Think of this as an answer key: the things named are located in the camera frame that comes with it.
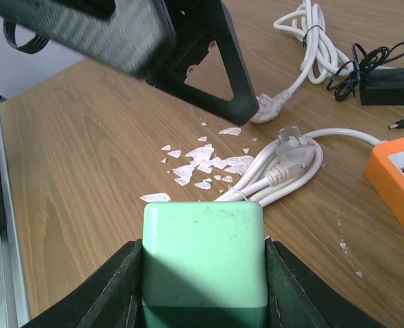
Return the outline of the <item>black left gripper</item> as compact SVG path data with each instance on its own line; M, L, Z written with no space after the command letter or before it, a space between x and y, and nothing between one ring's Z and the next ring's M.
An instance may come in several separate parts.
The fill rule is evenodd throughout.
M34 54L49 41L134 77L147 77L174 48L164 1L0 1L6 41Z

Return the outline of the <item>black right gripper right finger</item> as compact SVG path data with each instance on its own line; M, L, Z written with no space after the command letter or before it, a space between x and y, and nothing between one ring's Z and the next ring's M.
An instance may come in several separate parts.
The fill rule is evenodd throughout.
M280 241L265 239L267 327L383 327Z

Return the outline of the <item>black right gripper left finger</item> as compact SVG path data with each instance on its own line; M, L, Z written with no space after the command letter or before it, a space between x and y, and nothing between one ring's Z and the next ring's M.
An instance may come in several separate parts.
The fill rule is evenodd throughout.
M129 241L26 327L141 327L142 241Z

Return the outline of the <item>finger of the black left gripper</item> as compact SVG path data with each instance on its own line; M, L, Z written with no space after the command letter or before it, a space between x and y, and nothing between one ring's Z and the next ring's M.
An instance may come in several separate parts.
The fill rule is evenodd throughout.
M259 110L229 10L222 1L166 1L176 31L176 46L147 84L238 126ZM233 97L218 98L185 80L216 44Z

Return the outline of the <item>green charger plug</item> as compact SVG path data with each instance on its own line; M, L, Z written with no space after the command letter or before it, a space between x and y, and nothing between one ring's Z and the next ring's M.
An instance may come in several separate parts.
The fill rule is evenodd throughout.
M153 202L144 209L147 327L264 327L267 272L256 202Z

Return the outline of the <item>orange power strip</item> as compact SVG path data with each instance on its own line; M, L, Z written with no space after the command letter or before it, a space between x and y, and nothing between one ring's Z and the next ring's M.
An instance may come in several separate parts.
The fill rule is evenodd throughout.
M364 174L404 227L404 137L376 145Z

